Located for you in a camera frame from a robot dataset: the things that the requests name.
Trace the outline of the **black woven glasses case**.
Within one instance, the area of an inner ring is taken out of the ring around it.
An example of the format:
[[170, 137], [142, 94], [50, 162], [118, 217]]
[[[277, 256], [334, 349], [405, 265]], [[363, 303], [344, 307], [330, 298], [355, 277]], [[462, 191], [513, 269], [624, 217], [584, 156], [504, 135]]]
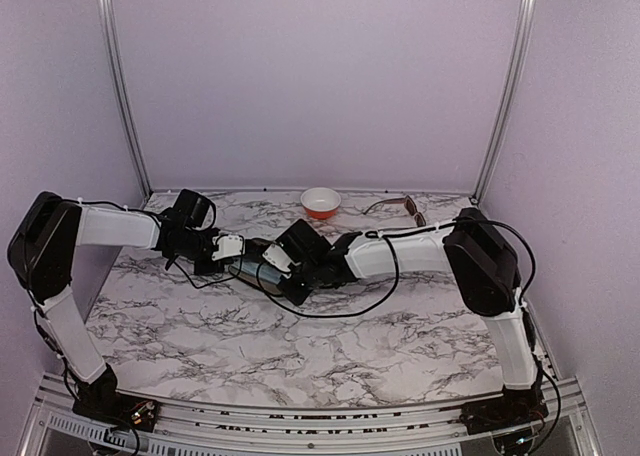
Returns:
[[263, 288], [276, 297], [284, 296], [278, 288], [283, 274], [268, 263], [249, 257], [235, 258], [227, 270], [231, 276], [256, 289]]

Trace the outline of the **light blue cleaning cloth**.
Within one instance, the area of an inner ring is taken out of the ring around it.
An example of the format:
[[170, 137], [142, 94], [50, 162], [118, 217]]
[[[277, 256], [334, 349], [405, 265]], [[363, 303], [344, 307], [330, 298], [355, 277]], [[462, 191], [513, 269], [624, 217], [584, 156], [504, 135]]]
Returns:
[[280, 282], [282, 273], [267, 263], [244, 261], [240, 268], [239, 277], [251, 284], [256, 284], [257, 279], [260, 279], [263, 285], [276, 285]]

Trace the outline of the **brown striped glasses case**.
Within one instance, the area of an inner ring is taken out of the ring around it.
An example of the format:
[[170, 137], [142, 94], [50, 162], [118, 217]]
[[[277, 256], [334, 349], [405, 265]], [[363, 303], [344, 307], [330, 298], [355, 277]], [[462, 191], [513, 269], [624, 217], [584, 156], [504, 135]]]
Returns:
[[255, 263], [263, 261], [264, 252], [273, 244], [271, 240], [264, 238], [247, 238], [244, 241], [244, 255], [245, 260], [249, 260]]

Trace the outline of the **brown translucent sunglasses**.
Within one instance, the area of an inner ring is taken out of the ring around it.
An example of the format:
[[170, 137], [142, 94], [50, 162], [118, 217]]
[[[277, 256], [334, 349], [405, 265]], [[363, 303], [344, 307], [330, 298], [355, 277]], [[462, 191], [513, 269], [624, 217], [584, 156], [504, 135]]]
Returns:
[[396, 198], [388, 198], [377, 201], [363, 211], [363, 215], [367, 215], [374, 209], [384, 205], [401, 205], [406, 212], [412, 217], [417, 227], [425, 227], [426, 219], [423, 213], [418, 209], [415, 201], [409, 196], [401, 196]]

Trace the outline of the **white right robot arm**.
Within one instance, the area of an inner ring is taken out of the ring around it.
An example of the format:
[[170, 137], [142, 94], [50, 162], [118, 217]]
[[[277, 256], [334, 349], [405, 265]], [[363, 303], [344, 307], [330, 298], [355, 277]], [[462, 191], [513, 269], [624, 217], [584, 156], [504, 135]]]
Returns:
[[264, 253], [281, 272], [278, 290], [301, 305], [317, 287], [339, 287], [382, 275], [451, 274], [467, 310], [479, 316], [501, 366], [495, 414], [515, 424], [541, 400], [543, 369], [520, 274], [518, 255], [502, 236], [506, 224], [467, 207], [441, 225], [350, 232], [329, 242], [296, 221]]

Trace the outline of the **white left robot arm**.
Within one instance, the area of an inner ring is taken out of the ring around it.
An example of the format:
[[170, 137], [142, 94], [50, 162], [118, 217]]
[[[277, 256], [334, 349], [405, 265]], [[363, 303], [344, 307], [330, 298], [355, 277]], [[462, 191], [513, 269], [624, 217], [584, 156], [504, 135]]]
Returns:
[[239, 236], [224, 234], [205, 221], [215, 213], [211, 200], [191, 190], [181, 191], [161, 213], [67, 199], [49, 191], [33, 201], [10, 239], [7, 261], [30, 299], [38, 333], [77, 385], [78, 406], [116, 421], [129, 405], [77, 306], [77, 257], [100, 255], [113, 262], [123, 248], [152, 250], [169, 266], [183, 258], [197, 273], [212, 274], [244, 252]]

